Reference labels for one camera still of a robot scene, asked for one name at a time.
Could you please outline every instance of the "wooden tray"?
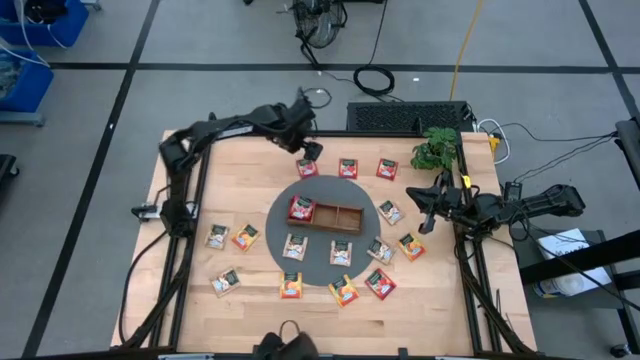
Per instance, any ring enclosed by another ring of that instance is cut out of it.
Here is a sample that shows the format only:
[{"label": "wooden tray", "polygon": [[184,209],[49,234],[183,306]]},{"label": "wooden tray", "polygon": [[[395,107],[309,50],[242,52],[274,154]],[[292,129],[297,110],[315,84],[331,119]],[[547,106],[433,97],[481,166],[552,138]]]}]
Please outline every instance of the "wooden tray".
[{"label": "wooden tray", "polygon": [[322,230],[359,234],[364,209],[316,203],[311,221],[287,217],[287,224],[314,227]]}]

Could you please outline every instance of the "concrete floor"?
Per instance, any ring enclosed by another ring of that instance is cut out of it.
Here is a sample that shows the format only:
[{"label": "concrete floor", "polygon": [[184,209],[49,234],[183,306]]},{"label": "concrete floor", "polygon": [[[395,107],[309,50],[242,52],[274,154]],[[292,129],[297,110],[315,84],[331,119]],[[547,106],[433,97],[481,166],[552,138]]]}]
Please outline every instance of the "concrete floor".
[{"label": "concrete floor", "polygon": [[[183,70],[134,73],[128,64],[136,55],[136,39],[150,6],[158,2],[137,54],[140,64],[177,63]],[[0,127],[0,153],[16,155],[22,170],[0,206],[0,358],[23,353],[79,200],[90,190],[88,211],[37,354],[108,348],[138,232],[129,208],[148,192],[165,129],[187,126],[209,111],[225,116],[263,103],[289,103],[300,86],[324,87],[333,95],[331,105],[317,111],[320,129],[344,129],[347,103],[371,101],[348,83],[296,70],[306,60],[293,37],[293,19],[275,13],[282,0],[256,0],[251,7],[240,0],[102,3],[104,10],[91,11],[73,48],[41,49],[45,59],[57,64],[39,109],[46,126]],[[637,70],[640,3],[588,0],[588,5],[617,64]],[[375,63],[454,64],[474,7],[474,0],[390,2]],[[382,6],[348,4],[347,9],[347,28],[318,52],[323,63],[366,63],[371,55]],[[197,71],[188,69],[192,63],[219,66]],[[237,64],[247,64],[246,69],[225,70]],[[488,66],[483,72],[463,72],[458,80],[456,99],[468,101],[479,119],[519,122],[539,137],[566,138],[604,134],[629,118],[630,109],[608,71],[611,64],[578,0],[485,0],[463,64]],[[530,67],[542,67],[535,68],[541,73],[531,73]],[[130,84],[127,69],[133,75]],[[407,101],[448,98],[451,73],[412,69],[395,73],[394,95]],[[640,96],[640,75],[623,79]],[[119,94],[126,95],[121,113],[114,106]],[[108,121],[117,126],[109,128]],[[502,182],[577,145],[541,144],[516,127],[505,130],[513,154],[498,167]],[[111,133],[97,185],[85,189],[101,139]],[[637,229],[640,194],[614,144],[527,180],[524,191],[533,194],[556,183],[579,189],[585,214],[543,217],[537,225],[603,229],[609,237]],[[640,301],[638,294],[629,296]],[[608,359],[609,346],[624,342],[612,310],[530,311],[538,347],[550,355]]]}]

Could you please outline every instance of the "green plant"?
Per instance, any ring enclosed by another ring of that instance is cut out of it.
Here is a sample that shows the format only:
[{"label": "green plant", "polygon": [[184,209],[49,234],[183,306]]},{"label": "green plant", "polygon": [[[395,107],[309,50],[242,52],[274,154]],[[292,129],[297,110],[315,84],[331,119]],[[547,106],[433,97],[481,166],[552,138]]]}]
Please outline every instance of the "green plant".
[{"label": "green plant", "polygon": [[422,134],[427,142],[413,148],[411,166],[414,169],[433,170],[444,168],[451,170],[456,159],[456,132],[451,128],[432,127]]}]

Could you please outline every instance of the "blue bin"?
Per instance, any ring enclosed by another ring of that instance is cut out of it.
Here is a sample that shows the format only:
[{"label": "blue bin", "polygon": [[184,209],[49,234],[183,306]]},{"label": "blue bin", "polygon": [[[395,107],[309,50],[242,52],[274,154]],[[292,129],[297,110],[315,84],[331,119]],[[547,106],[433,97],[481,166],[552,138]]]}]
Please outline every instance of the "blue bin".
[{"label": "blue bin", "polygon": [[[67,7],[67,15],[61,16],[51,24],[51,32],[47,29],[47,25],[32,24],[25,18],[25,31],[31,45],[60,46],[53,39],[53,35],[65,47],[72,46],[89,17],[89,12],[80,0],[53,1],[64,3]],[[26,45],[13,0],[0,0],[0,17],[11,21],[0,23],[0,37],[12,45]]]},{"label": "blue bin", "polygon": [[[25,58],[40,61],[33,51],[13,50],[13,52]],[[0,110],[36,112],[52,80],[53,72],[48,67],[25,62],[16,85],[6,97],[0,99]]]}]

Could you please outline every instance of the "wooden table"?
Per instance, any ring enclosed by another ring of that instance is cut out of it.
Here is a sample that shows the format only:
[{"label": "wooden table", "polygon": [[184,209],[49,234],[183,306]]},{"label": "wooden table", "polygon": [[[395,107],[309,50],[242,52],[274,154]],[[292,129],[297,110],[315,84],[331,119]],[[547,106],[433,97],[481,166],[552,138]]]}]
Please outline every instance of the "wooden table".
[{"label": "wooden table", "polygon": [[[483,192],[498,193],[486,135],[465,133],[463,140],[473,184]],[[369,194],[373,203],[377,206],[391,199],[405,211],[406,218],[395,226],[380,219],[383,239],[395,243],[407,232],[416,232],[424,216],[406,195],[405,187],[431,186],[438,174],[414,170],[409,165],[411,149],[423,140],[323,137],[317,141],[324,145],[317,162],[320,173],[337,174],[341,157],[358,159],[359,175],[355,183]],[[321,353],[393,355],[399,347],[406,347],[410,355],[472,354],[460,271],[453,256],[453,228],[442,219],[437,220],[432,233],[419,236],[427,254],[411,263],[398,252],[392,264],[383,266],[398,284],[384,302],[364,285],[371,271],[381,266],[376,261],[354,279],[361,297],[343,309],[325,286],[305,285],[300,300],[279,298],[281,270],[267,248],[264,226],[273,200],[299,180],[294,164],[299,156],[257,137],[225,140],[213,146],[178,350],[251,353],[267,332],[277,332],[284,320],[293,319],[311,335]],[[400,163],[395,181],[375,176],[381,157]],[[164,167],[158,160],[149,200],[164,185]],[[206,248],[205,235],[214,222],[230,226],[232,232],[251,223],[263,235],[247,253],[232,243],[223,251]],[[142,224],[135,254],[162,230],[160,221]],[[494,237],[511,243],[505,228]],[[133,333],[157,300],[167,242],[149,251],[131,278],[126,336]],[[491,240],[485,241],[483,247],[493,293],[500,289],[503,314],[508,315],[525,344],[535,349],[513,250]],[[231,266],[238,272],[242,287],[217,298],[209,280]],[[173,306],[169,309],[161,337],[165,340],[161,344],[168,338]],[[489,349],[486,319],[481,311],[478,310],[478,319],[484,348]],[[285,340],[291,336],[287,332],[285,335]],[[114,344],[119,343],[117,336],[113,339]]]}]

